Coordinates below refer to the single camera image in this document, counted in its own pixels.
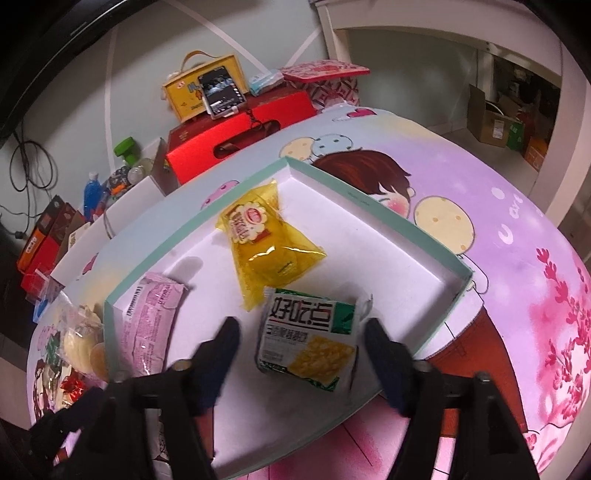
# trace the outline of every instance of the yellow box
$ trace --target yellow box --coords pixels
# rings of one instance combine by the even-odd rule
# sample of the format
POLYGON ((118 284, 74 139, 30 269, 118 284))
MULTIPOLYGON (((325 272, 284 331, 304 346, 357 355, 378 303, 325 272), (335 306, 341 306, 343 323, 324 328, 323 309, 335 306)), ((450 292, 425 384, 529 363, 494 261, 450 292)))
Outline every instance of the yellow box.
POLYGON ((181 122, 186 122, 190 118, 193 118, 206 110, 205 105, 203 104, 203 94, 199 88, 198 78, 200 75, 221 66, 226 67, 240 91, 246 93, 248 91, 248 84, 244 80, 244 73, 240 67, 240 62, 238 62, 238 59, 234 54, 225 55, 223 57, 212 57, 201 50, 187 53, 183 60, 183 64, 181 65, 180 73, 170 78, 162 85, 165 98, 168 100, 174 113, 181 122), (203 63, 184 72, 185 64, 195 55, 205 55, 214 60, 203 63))

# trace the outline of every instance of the wall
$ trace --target wall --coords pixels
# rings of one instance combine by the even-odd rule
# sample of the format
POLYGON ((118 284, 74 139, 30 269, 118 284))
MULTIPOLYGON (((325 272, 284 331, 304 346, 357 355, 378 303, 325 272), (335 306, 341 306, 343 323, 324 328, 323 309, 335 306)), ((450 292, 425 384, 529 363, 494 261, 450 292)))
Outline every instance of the wall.
MULTIPOLYGON (((360 81, 364 104, 427 127, 465 118, 467 84, 475 81, 474 49, 385 30, 352 31, 350 37, 353 60, 373 72, 360 81)), ((105 179, 121 165, 113 157, 113 145, 130 135, 140 145, 167 138, 177 120, 160 99, 160 86, 180 68, 184 55, 196 49, 214 55, 237 50, 247 76, 326 57, 316 11, 304 1, 163 0, 151 5, 74 59, 27 113, 27 137, 41 142, 57 163, 53 192, 79 207, 88 172, 97 171, 105 179)), ((0 205, 24 212, 26 194, 14 191, 8 175, 14 146, 9 141, 0 150, 0 205)), ((47 179, 44 162, 40 171, 47 179)), ((22 186, 18 163, 13 175, 22 186)), ((36 192, 35 199, 38 212, 47 196, 36 192)), ((0 213, 9 230, 25 228, 26 217, 0 213)))
POLYGON ((474 48, 394 30, 350 30, 349 47, 352 61, 372 70, 359 79, 364 105, 424 127, 461 126, 466 119, 467 86, 476 84, 474 48))
MULTIPOLYGON (((113 145, 130 135, 143 145, 167 138, 177 120, 160 99, 160 86, 197 49, 212 55, 238 50, 246 76, 326 57, 316 11, 306 2, 166 0, 143 9, 74 59, 25 117, 26 136, 41 142, 57 163, 55 193, 79 207, 88 172, 104 180, 121 165, 113 145)), ((26 194, 15 192, 8 176, 14 146, 10 141, 0 151, 0 205, 24 212, 26 194)), ((13 174, 22 186, 18 163, 13 174)), ((35 196, 36 211, 42 210, 47 196, 35 196)), ((25 228, 26 217, 0 212, 9 230, 25 228)))

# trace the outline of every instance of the black cable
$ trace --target black cable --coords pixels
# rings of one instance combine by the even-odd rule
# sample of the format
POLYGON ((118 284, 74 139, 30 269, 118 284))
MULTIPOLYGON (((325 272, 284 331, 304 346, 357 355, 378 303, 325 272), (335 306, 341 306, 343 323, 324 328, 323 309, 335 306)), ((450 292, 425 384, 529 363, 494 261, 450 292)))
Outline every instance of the black cable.
POLYGON ((31 226, 31 220, 34 220, 39 215, 41 215, 40 213, 35 213, 34 215, 31 215, 31 189, 37 189, 37 190, 44 191, 47 194, 47 197, 51 200, 51 194, 50 194, 49 190, 54 188, 57 184, 57 165, 55 163, 55 160, 51 157, 51 155, 45 149, 45 147, 43 147, 43 145, 41 145, 39 142, 36 142, 34 140, 25 140, 24 121, 21 121, 21 129, 20 130, 21 130, 20 136, 16 130, 14 130, 12 132, 12 136, 16 140, 17 146, 14 148, 14 150, 12 152, 12 156, 10 157, 10 163, 8 166, 8 176, 10 178, 10 183, 12 185, 12 188, 16 192, 18 192, 18 193, 26 192, 27 193, 27 212, 26 213, 25 212, 15 213, 15 212, 12 212, 11 210, 9 210, 8 208, 6 208, 4 205, 0 205, 0 208, 6 210, 8 213, 10 213, 12 215, 26 215, 27 226, 25 227, 25 229, 23 231, 12 232, 12 231, 8 230, 0 222, 0 226, 2 227, 2 229, 5 232, 7 232, 9 235, 12 235, 17 239, 25 238, 25 236, 27 235, 27 232, 29 231, 29 227, 31 226), (28 145, 32 145, 35 148, 35 158, 33 160, 31 160, 29 158, 29 154, 27 153, 27 146, 28 145), (47 182, 45 182, 43 180, 43 177, 41 175, 40 152, 42 152, 45 155, 45 158, 47 159, 47 162, 49 163, 50 174, 49 174, 49 180, 47 180, 47 182), (24 176, 25 176, 25 183, 22 187, 17 186, 17 184, 14 181, 14 177, 12 175, 12 172, 13 172, 12 166, 14 164, 14 161, 17 159, 17 153, 20 156, 20 164, 21 164, 24 176), (33 171, 32 171, 33 163, 34 163, 35 171, 37 173, 36 179, 33 178, 33 171))

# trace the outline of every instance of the table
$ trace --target table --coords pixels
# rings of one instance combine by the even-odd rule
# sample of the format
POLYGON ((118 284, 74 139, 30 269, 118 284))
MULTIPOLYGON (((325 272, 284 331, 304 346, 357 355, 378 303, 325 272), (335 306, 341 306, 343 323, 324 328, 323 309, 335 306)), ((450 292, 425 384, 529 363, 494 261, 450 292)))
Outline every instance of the table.
MULTIPOLYGON (((460 147, 389 112, 336 106, 238 152, 116 236, 65 292, 76 303, 100 307, 191 212, 281 155, 313 163, 385 203, 475 272, 469 294, 419 356, 455 374, 489 371, 542 471, 589 392, 591 279, 564 236, 505 179, 460 147)), ((39 361, 48 359, 51 333, 48 313, 29 353, 32 420, 34 385, 43 382, 39 361)), ((35 393, 39 413, 46 398, 42 388, 35 393)), ((446 417, 434 478, 449 471, 454 422, 446 417)), ((405 425, 378 396, 327 435, 248 478, 383 479, 405 425)))

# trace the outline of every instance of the yellow snack bag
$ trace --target yellow snack bag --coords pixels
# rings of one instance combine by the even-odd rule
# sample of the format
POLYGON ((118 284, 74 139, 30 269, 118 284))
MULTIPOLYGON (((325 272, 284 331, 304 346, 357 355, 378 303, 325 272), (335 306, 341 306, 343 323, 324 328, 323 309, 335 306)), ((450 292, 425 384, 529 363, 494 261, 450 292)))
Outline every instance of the yellow snack bag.
POLYGON ((285 287, 326 256, 283 221, 278 198, 273 181, 250 190, 220 215, 248 311, 263 301, 265 287, 285 287))

